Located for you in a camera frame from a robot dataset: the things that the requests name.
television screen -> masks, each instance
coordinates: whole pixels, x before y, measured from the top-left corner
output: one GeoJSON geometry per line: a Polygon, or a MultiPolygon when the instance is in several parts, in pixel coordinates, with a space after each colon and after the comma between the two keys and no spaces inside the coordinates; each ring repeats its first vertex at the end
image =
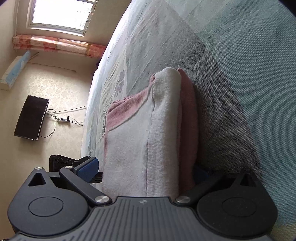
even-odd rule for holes
{"type": "Polygon", "coordinates": [[[15,127],[15,136],[38,140],[49,100],[28,95],[15,127]]]}

bed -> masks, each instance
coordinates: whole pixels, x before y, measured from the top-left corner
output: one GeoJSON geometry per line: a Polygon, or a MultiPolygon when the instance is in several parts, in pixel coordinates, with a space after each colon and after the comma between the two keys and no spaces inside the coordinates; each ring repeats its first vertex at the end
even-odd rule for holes
{"type": "Polygon", "coordinates": [[[103,160],[110,104],[145,89],[167,66],[194,83],[197,162],[228,172],[252,168],[279,211],[272,235],[293,240],[295,16],[278,0],[133,0],[95,72],[81,156],[103,160]]]}

pink and white garment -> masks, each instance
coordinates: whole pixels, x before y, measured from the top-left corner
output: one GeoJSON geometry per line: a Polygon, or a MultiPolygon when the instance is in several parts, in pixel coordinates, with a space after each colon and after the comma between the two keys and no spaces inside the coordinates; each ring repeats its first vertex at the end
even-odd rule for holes
{"type": "Polygon", "coordinates": [[[194,186],[197,107],[182,69],[165,68],[134,96],[112,103],[104,136],[103,192],[170,196],[194,186]]]}

window sill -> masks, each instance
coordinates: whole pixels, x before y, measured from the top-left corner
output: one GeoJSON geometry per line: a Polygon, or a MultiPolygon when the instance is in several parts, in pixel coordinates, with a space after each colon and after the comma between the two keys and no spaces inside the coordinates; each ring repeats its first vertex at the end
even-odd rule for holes
{"type": "Polygon", "coordinates": [[[54,31],[54,32],[59,32],[59,33],[64,33],[64,34],[72,34],[72,35],[84,37],[82,33],[75,33],[75,32],[71,32],[71,31],[67,31],[67,30],[63,30],[63,29],[46,28],[46,27],[42,27],[42,26],[40,26],[40,27],[27,26],[27,28],[29,28],[29,29],[37,29],[37,30],[54,31]]]}

television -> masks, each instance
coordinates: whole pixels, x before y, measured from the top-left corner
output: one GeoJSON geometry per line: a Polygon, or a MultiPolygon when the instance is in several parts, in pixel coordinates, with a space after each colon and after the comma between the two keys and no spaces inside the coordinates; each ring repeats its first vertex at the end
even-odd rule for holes
{"type": "Polygon", "coordinates": [[[15,136],[37,141],[49,99],[28,95],[15,127],[15,136]]]}

